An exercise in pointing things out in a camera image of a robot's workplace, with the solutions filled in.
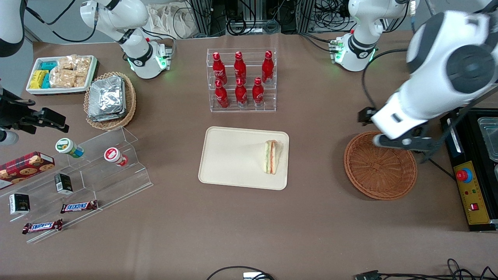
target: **red box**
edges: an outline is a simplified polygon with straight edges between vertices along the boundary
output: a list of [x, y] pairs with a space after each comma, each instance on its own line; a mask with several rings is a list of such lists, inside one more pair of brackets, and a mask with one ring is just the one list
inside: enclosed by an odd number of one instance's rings
[[55, 166], [54, 158], [38, 151], [0, 165], [0, 189], [17, 184]]

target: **red bottle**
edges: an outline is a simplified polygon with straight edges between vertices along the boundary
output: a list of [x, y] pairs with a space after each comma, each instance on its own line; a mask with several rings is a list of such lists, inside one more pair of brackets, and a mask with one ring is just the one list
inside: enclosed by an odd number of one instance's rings
[[223, 85], [227, 84], [227, 73], [225, 71], [225, 65], [220, 59], [220, 54], [218, 52], [213, 53], [213, 72], [217, 80], [223, 82]]
[[221, 108], [228, 108], [230, 101], [228, 100], [227, 90], [223, 87], [222, 81], [216, 80], [215, 85], [215, 95], [218, 104], [220, 104]]
[[264, 53], [264, 62], [262, 67], [263, 73], [261, 76], [261, 79], [265, 84], [273, 83], [273, 68], [275, 65], [273, 64], [273, 59], [271, 57], [271, 51], [267, 50]]
[[236, 79], [237, 87], [235, 88], [235, 97], [237, 98], [237, 106], [244, 108], [248, 105], [248, 97], [246, 87], [241, 78]]
[[261, 107], [263, 106], [263, 93], [264, 88], [261, 85], [261, 78], [257, 77], [254, 79], [254, 86], [252, 87], [252, 100], [254, 100], [254, 106]]
[[247, 74], [246, 63], [244, 62], [244, 60], [242, 60], [242, 53], [239, 51], [235, 53], [234, 69], [235, 69], [235, 78], [242, 79], [242, 83], [245, 85], [246, 74]]

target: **small black box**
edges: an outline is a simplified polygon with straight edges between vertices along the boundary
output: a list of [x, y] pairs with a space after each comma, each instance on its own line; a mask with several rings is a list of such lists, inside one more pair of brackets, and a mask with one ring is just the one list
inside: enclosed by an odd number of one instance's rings
[[71, 178], [64, 174], [57, 174], [54, 177], [57, 193], [69, 195], [73, 193], [73, 185], [71, 185]]
[[14, 193], [8, 197], [11, 214], [26, 214], [29, 212], [29, 196], [22, 193]]

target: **clear acrylic rack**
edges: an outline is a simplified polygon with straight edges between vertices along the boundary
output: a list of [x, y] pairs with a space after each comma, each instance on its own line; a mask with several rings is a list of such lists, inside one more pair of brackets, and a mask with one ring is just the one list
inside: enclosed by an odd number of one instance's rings
[[[264, 61], [264, 53], [270, 50], [273, 53], [273, 63], [275, 65], [273, 69], [273, 82], [271, 84], [264, 85], [264, 105], [262, 107], [254, 106], [252, 101], [252, 87], [254, 85], [254, 78], [261, 77], [261, 66]], [[247, 97], [248, 105], [245, 108], [239, 108], [237, 106], [237, 100], [235, 98], [235, 53], [240, 51], [242, 53], [244, 62], [247, 67]], [[221, 108], [221, 106], [216, 101], [215, 95], [215, 74], [213, 72], [213, 53], [218, 52], [220, 54], [221, 61], [225, 65], [225, 70], [227, 73], [228, 82], [225, 85], [227, 90], [228, 99], [230, 101], [230, 106], [226, 109]], [[276, 48], [238, 48], [238, 49], [208, 49], [207, 57], [207, 74], [208, 74], [208, 93], [209, 93], [209, 108], [211, 112], [223, 112], [223, 113], [239, 113], [239, 112], [275, 112], [277, 110], [277, 51]]]
[[[153, 185], [145, 166], [136, 156], [132, 145], [136, 141], [137, 138], [133, 134], [119, 127], [83, 142], [79, 144], [85, 150], [82, 157], [57, 154], [54, 156], [54, 168], [6, 188], [8, 192], [0, 195], [0, 203], [8, 204], [8, 197], [13, 193], [29, 195], [30, 212], [22, 216], [11, 215], [11, 222], [19, 226], [19, 234], [26, 223], [45, 223], [58, 219], [62, 219], [64, 231]], [[128, 157], [125, 166], [120, 167], [104, 159], [104, 151], [110, 147], [118, 148]], [[63, 195], [56, 192], [54, 176], [58, 173], [71, 178], [72, 194]], [[62, 204], [95, 199], [99, 205], [96, 210], [60, 213]], [[57, 230], [31, 233], [27, 235], [27, 242], [36, 243], [56, 233]]]

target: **foil-wrapped item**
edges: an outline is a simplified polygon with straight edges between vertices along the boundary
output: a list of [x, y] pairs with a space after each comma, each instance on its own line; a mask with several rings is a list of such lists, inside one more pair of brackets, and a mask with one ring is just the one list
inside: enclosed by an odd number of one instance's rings
[[125, 81], [119, 76], [93, 82], [88, 99], [88, 118], [94, 122], [126, 116]]

